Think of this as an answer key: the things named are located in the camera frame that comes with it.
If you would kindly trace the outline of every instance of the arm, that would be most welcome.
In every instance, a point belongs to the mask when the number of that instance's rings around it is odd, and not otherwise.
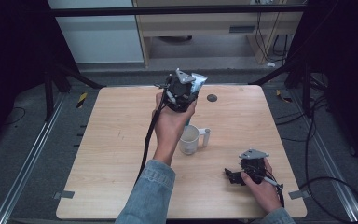
[[[266,169],[272,174],[272,167],[269,165],[269,161],[264,159]],[[279,196],[274,186],[269,182],[263,180],[257,185],[250,176],[245,172],[241,172],[243,182],[249,187],[251,192],[254,194],[258,204],[268,213],[261,223],[263,224],[291,224],[295,223],[289,216],[284,208],[281,206]]]
[[[161,93],[156,95],[156,109],[161,96]],[[172,156],[186,121],[195,112],[195,106],[193,102],[185,113],[176,113],[168,107],[161,110],[155,126],[158,145],[153,160],[147,162],[115,223],[166,222],[175,179],[175,173],[170,167]]]

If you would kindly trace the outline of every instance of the wooden table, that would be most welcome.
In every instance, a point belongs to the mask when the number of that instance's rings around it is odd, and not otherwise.
[[[114,219],[124,207],[144,152],[144,141],[155,107],[156,87],[114,87],[100,91],[87,130],[65,186],[72,199],[61,198],[61,219]],[[217,96],[209,102],[209,94]],[[254,218],[265,214],[245,186],[229,183],[224,168],[239,171],[239,155],[255,148],[269,153],[279,183],[284,184],[286,209],[292,217],[307,214],[282,141],[258,86],[204,86],[191,119],[210,128],[209,145],[187,156],[177,149],[172,168],[176,180],[168,218]],[[153,135],[148,158],[156,148]]]

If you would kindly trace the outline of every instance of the right hand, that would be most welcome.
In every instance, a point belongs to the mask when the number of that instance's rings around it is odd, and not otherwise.
[[[264,158],[264,163],[266,164],[266,169],[272,174],[272,167],[269,165],[269,161],[266,158]],[[264,211],[270,213],[273,210],[282,207],[275,186],[272,186],[265,180],[261,181],[260,184],[256,184],[244,171],[241,172],[241,177]]]

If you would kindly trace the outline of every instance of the round dark spot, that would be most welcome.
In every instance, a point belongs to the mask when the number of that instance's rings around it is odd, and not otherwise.
[[[206,99],[209,101],[209,102],[215,102],[217,101],[217,96],[214,95],[214,94],[209,94]]]

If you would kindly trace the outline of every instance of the gray floor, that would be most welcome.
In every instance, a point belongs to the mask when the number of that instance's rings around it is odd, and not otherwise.
[[[244,84],[273,70],[265,64],[256,63],[244,36],[194,36],[190,41],[183,41],[180,38],[156,38],[153,44],[150,66],[146,69],[123,70],[120,68],[111,73],[92,73],[85,74],[85,76],[108,86],[153,85],[163,81],[167,73],[179,67],[184,71],[198,71],[208,76],[208,84]],[[296,101],[287,103],[276,96],[277,89],[286,92],[282,84],[283,80],[284,76],[277,77],[263,87],[274,118],[300,112]],[[64,96],[62,111],[12,210],[9,222],[63,223],[55,216],[59,201],[53,199],[52,196],[64,188],[76,156],[77,146],[81,142],[79,133],[84,132],[84,125],[87,125],[98,95],[97,90],[76,80],[70,79],[70,81],[73,86],[70,93],[60,94],[54,90],[56,100]],[[76,108],[79,96],[84,91],[88,93],[88,98],[82,108]],[[300,93],[300,88],[288,92],[293,99],[296,99]],[[320,95],[320,92],[312,92],[315,99]],[[20,94],[15,106],[24,110],[13,109],[7,122],[15,122],[4,126],[0,133],[0,205],[44,125],[43,86],[37,86]],[[311,138],[308,153],[310,178],[330,175],[329,167],[334,166],[338,168],[342,179],[358,190],[358,157],[351,156],[350,146],[337,126],[333,114],[328,112],[327,108],[323,106],[315,113],[317,134]],[[295,116],[277,119],[276,122],[279,123]],[[277,126],[299,185],[305,182],[304,140],[309,129],[308,122],[310,122],[308,119],[298,119],[289,124]],[[324,162],[325,155],[320,150],[319,138],[323,140],[322,147],[326,148],[328,155],[332,158],[327,164]],[[339,198],[337,194],[337,186],[323,181],[312,184],[312,191],[315,193],[315,198],[320,200],[329,211],[348,220],[347,211],[341,202],[342,198]],[[297,219],[297,223],[340,223],[321,211],[311,198],[305,199],[305,203],[308,214],[304,218]],[[169,222],[184,223],[178,220]],[[237,223],[236,220],[199,220],[198,222]]]

